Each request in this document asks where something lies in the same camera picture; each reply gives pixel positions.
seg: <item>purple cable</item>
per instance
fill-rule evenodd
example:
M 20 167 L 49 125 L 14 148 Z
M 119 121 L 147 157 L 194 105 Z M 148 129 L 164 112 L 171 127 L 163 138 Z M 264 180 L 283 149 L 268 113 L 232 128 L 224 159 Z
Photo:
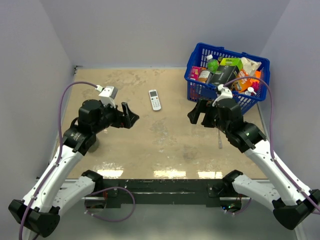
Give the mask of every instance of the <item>purple cable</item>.
M 239 211 L 236 211 L 236 212 L 230 212 L 230 211 L 227 211 L 227 210 L 224 210 L 224 212 L 226 214 L 232 214 L 232 215 L 237 215 L 237 214 L 240 214 L 242 213 L 244 210 L 247 209 L 247 207 L 249 207 L 250 203 L 251 203 L 251 198 L 249 199 L 249 201 L 246 203 L 246 205 L 244 205 L 244 207 L 242 207 Z
M 133 202 L 133 207 L 132 207 L 132 210 L 131 212 L 125 216 L 124 218 L 120 218 L 120 219 L 108 219 L 108 218 L 105 218 L 105 217 L 102 217 L 102 216 L 98 216 L 98 215 L 95 215 L 93 214 L 92 212 L 89 212 L 86 205 L 84 205 L 84 208 L 86 210 L 86 213 L 89 213 L 92 217 L 95 217 L 96 219 L 100 219 L 100 220 L 104 220 L 104 221 L 107 221 L 107 222 L 112 222 L 112 223 L 118 223 L 118 222 L 122 222 L 124 220 L 127 220 L 128 218 L 131 217 L 131 215 L 134 213 L 135 209 L 136 209 L 136 201 L 135 201 L 135 198 L 134 196 L 132 195 L 132 193 L 124 188 L 124 187 L 121 187 L 121 186 L 114 186 L 114 187 L 108 187 L 108 188 L 105 188 L 103 190 L 100 190 L 100 191 L 96 191 L 96 192 L 93 192 L 91 194 L 89 194 L 88 196 L 94 196 L 94 195 L 97 195 L 97 194 L 100 194 L 100 193 L 103 193 L 103 192 L 106 192 L 106 191 L 109 191 L 109 190 L 113 190 L 113 189 L 121 189 L 121 190 L 124 190 L 126 191 L 130 197 L 132 198 L 132 202 Z
M 295 180 L 293 180 L 293 178 L 286 172 L 286 170 L 280 165 L 280 163 L 277 161 L 277 159 L 275 158 L 275 151 L 274 151 L 274 135 L 273 135 L 273 115 L 274 115 L 274 104 L 273 104 L 273 98 L 272 98 L 272 94 L 271 94 L 271 89 L 268 86 L 268 84 L 263 81 L 262 79 L 255 77 L 255 76 L 242 76 L 236 79 L 233 79 L 229 82 L 227 82 L 225 85 L 223 85 L 224 87 L 238 81 L 241 79 L 247 79 L 247 78 L 251 78 L 251 79 L 256 79 L 259 80 L 261 83 L 263 83 L 270 95 L 270 104 L 271 104 L 271 112 L 270 112 L 270 126 L 269 126 L 269 133 L 270 133 L 270 155 L 273 159 L 273 162 L 275 163 L 275 165 L 280 169 L 280 171 L 286 176 L 286 178 L 296 187 L 296 189 L 301 192 L 301 194 L 308 199 L 308 201 L 318 210 L 318 212 L 312 212 L 313 214 L 318 214 L 320 215 L 320 207 L 302 190 L 302 188 L 295 182 Z
M 58 111 L 58 135 L 59 135 L 59 154 L 58 154 L 58 157 L 57 157 L 57 160 L 56 160 L 56 164 L 59 164 L 60 160 L 61 160 L 61 155 L 62 155 L 62 147 L 63 147 L 63 143 L 62 143 L 62 130 L 61 130 L 61 111 L 62 111 L 62 104 L 63 104 L 63 100 L 64 100 L 64 96 L 67 92 L 67 90 L 73 86 L 73 85 L 76 85 L 76 84 L 87 84 L 87 85 L 90 85 L 90 86 L 93 86 L 93 87 L 97 87 L 97 85 L 93 84 L 93 83 L 90 83 L 90 82 L 87 82 L 87 81 L 77 81 L 77 82 L 73 82 L 71 84 L 69 84 L 62 96 L 61 96 L 61 99 L 60 99 L 60 103 L 59 103 L 59 111 Z M 35 198 L 37 197 L 38 193 L 40 192 L 41 188 L 43 187 L 43 185 L 45 184 L 46 180 L 49 178 L 49 176 L 52 174 L 52 172 L 54 171 L 56 166 L 52 166 L 52 168 L 46 173 L 45 177 L 42 179 L 42 181 L 39 183 L 38 187 L 36 188 L 36 190 L 34 191 L 34 194 L 33 194 L 33 198 L 30 200 L 28 206 L 26 207 L 24 213 L 23 213 L 23 216 L 22 216 L 22 219 L 21 219 L 21 224 L 20 224 L 20 228 L 19 228 L 19 240 L 23 240 L 22 239 L 22 233 L 23 233 L 23 230 L 24 230 L 24 225 L 25 225 L 25 221 L 26 221 L 26 218 L 27 218 L 27 215 L 28 215 L 28 212 L 32 206 L 32 204 L 34 203 L 35 201 Z

